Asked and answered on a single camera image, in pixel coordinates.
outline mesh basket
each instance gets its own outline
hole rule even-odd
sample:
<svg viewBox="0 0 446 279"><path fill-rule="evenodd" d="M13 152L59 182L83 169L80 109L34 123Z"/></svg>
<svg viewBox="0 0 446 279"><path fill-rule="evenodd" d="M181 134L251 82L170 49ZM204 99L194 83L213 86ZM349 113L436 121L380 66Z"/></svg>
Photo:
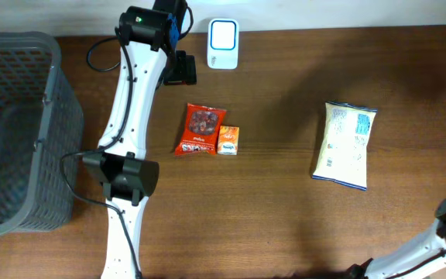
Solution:
<svg viewBox="0 0 446 279"><path fill-rule="evenodd" d="M80 148L84 117L43 33L0 33L0 235L68 222L73 197L59 159ZM74 185L77 160L65 170Z"/></svg>

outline wooden table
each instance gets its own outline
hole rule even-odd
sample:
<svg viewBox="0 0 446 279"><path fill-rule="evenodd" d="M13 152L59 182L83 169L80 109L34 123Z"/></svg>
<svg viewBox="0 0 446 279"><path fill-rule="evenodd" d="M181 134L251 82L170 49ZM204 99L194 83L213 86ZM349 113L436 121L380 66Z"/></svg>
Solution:
<svg viewBox="0 0 446 279"><path fill-rule="evenodd" d="M58 39L84 109L83 148L95 147L106 127L118 81L118 71L99 74L85 63L99 39ZM446 197L446 26L242 33L234 71L206 65L206 39L191 34L179 45L196 56L197 85L162 87L154 100L147 158L161 173L142 222L144 275L344 270L433 222ZM118 45L93 56L98 66L116 63ZM325 101L379 110L367 192L310 178ZM225 124L241 129L238 156L173 155L188 102L228 110ZM83 167L77 184L101 199ZM62 229L0 237L0 278L98 278L107 228L105 209L77 201Z"/></svg>

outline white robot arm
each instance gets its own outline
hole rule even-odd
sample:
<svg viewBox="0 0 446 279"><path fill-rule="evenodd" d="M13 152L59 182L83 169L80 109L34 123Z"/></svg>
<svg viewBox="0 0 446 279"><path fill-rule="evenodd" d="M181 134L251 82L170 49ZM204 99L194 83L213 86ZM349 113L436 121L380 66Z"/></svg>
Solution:
<svg viewBox="0 0 446 279"><path fill-rule="evenodd" d="M428 230L390 255L352 266L345 279L423 279L446 268L446 199Z"/></svg>
<svg viewBox="0 0 446 279"><path fill-rule="evenodd" d="M175 49L186 35L180 34L186 10L191 13L185 0L159 0L153 9L130 7L120 17L116 30L122 45L120 76L108 126L98 144L102 152L83 157L110 205L102 279L142 277L142 214L159 174L157 163L144 160L147 122L154 92L180 66Z"/></svg>

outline small orange box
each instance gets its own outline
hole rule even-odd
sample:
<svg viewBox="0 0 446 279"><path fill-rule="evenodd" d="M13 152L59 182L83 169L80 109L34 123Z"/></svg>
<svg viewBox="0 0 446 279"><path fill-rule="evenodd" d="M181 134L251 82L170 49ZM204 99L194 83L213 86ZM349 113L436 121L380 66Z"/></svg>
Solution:
<svg viewBox="0 0 446 279"><path fill-rule="evenodd" d="M237 155L238 127L221 126L218 137L218 154Z"/></svg>

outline snack bag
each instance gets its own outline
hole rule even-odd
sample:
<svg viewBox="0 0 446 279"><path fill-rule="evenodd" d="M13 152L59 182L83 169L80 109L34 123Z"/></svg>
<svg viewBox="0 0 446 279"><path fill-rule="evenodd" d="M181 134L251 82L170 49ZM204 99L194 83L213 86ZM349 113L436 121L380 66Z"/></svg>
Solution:
<svg viewBox="0 0 446 279"><path fill-rule="evenodd" d="M218 154L237 155L238 127L222 126L218 138Z"/></svg>
<svg viewBox="0 0 446 279"><path fill-rule="evenodd" d="M224 109L187 104L184 135L175 155L201 151L216 154L216 140L225 114Z"/></svg>
<svg viewBox="0 0 446 279"><path fill-rule="evenodd" d="M367 151L377 110L346 103L326 103L326 126L314 179L367 190Z"/></svg>

